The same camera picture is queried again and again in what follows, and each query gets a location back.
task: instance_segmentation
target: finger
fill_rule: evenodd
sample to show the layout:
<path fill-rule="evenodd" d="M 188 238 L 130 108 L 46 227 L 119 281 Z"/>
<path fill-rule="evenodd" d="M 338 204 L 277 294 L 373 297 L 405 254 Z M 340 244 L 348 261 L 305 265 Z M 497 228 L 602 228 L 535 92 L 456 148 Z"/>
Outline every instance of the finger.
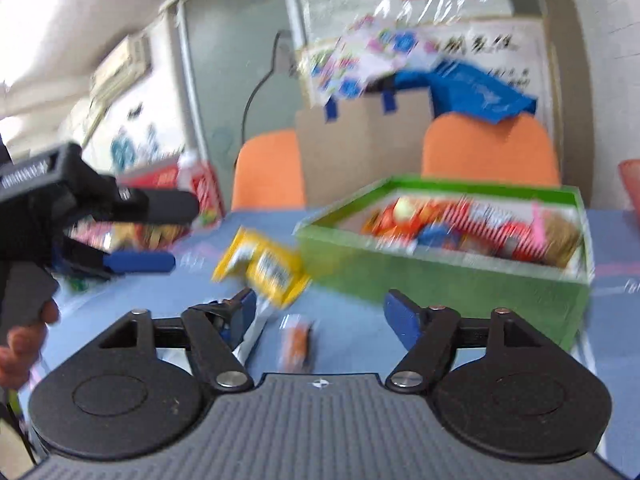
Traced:
<path fill-rule="evenodd" d="M 10 349 L 2 347 L 0 348 L 0 370 L 5 374 L 23 375 L 36 364 L 39 358 L 39 353 L 16 355 Z"/>
<path fill-rule="evenodd" d="M 23 326 L 9 330 L 7 341 L 9 348 L 17 355 L 40 352 L 44 339 L 47 337 L 47 326 L 39 323 L 33 326 Z"/>
<path fill-rule="evenodd" d="M 7 374 L 3 370 L 0 370 L 0 386 L 10 390 L 19 390 L 26 383 L 29 382 L 31 373 L 29 371 L 23 374 Z"/>
<path fill-rule="evenodd" d="M 58 322 L 60 319 L 60 311 L 55 301 L 50 300 L 44 304 L 40 319 L 48 325 Z"/>

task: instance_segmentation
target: chair backrest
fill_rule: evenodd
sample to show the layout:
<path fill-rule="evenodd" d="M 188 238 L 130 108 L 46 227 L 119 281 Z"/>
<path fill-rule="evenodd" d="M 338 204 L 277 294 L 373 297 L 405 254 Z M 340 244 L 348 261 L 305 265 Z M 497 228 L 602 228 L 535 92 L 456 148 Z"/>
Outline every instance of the chair backrest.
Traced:
<path fill-rule="evenodd" d="M 460 114 L 440 116 L 427 130 L 422 176 L 521 186 L 560 186 L 556 152 L 530 114 L 487 124 Z"/>
<path fill-rule="evenodd" d="M 231 210 L 302 209 L 306 205 L 294 130 L 261 134 L 238 155 Z"/>

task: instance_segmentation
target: open cardboard box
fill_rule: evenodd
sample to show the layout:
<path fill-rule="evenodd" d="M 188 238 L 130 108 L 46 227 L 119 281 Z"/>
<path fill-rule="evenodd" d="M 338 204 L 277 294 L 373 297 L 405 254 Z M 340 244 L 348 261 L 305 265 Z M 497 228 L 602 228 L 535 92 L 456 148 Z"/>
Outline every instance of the open cardboard box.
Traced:
<path fill-rule="evenodd" d="M 359 234 L 372 208 L 404 194 L 469 196 L 502 203 L 525 215 L 522 201 L 560 209 L 583 233 L 580 262 L 574 271 L 460 253 L 380 246 Z M 504 186 L 426 180 L 400 176 L 366 187 L 329 206 L 296 228 L 306 270 L 320 285 L 382 306 L 385 293 L 397 288 L 421 306 L 444 304 L 464 317 L 488 318 L 506 307 L 565 349 L 572 346 L 588 303 L 594 264 L 591 235 L 577 189 Z"/>

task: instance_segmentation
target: red striped package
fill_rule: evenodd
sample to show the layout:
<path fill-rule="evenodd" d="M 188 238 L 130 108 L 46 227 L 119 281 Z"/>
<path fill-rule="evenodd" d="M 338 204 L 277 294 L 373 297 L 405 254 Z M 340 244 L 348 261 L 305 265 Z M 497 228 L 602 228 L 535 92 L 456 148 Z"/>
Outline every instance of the red striped package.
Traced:
<path fill-rule="evenodd" d="M 534 235 L 533 225 L 519 221 L 500 208 L 461 200 L 445 209 L 442 221 L 462 234 L 484 241 L 503 258 L 520 262 L 544 259 L 546 244 Z"/>

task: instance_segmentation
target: blue table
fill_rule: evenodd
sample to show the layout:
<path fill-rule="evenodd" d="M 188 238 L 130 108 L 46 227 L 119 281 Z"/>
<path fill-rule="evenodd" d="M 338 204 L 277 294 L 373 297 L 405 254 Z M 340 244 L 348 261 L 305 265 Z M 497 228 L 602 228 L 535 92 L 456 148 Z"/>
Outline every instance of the blue table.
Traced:
<path fill-rule="evenodd" d="M 213 232 L 192 235 L 175 247 L 177 269 L 169 276 L 129 276 L 79 297 L 65 291 L 56 298 L 62 322 L 50 331 L 43 351 L 55 368 L 103 329 L 134 308 L 154 317 L 178 316 L 188 306 L 229 298 L 240 288 L 233 279 L 212 283 L 211 273 L 238 227 L 258 229 L 271 238 L 294 244 L 291 232 L 304 212 L 234 213 Z M 607 460 L 630 477 L 640 472 L 640 230 L 632 214 L 589 212 L 596 256 L 596 280 L 590 313 L 574 355 L 596 371 L 614 399 L 606 434 Z M 386 378 L 404 356 L 404 347 L 386 325 L 381 305 L 310 286 L 288 313 L 305 314 L 314 322 L 318 374 L 376 372 Z M 279 320 L 270 322 L 255 348 L 248 369 L 259 380 L 276 371 L 280 345 Z M 480 350 L 460 352 L 456 364 L 476 359 Z M 24 406 L 30 390 L 20 397 Z"/>

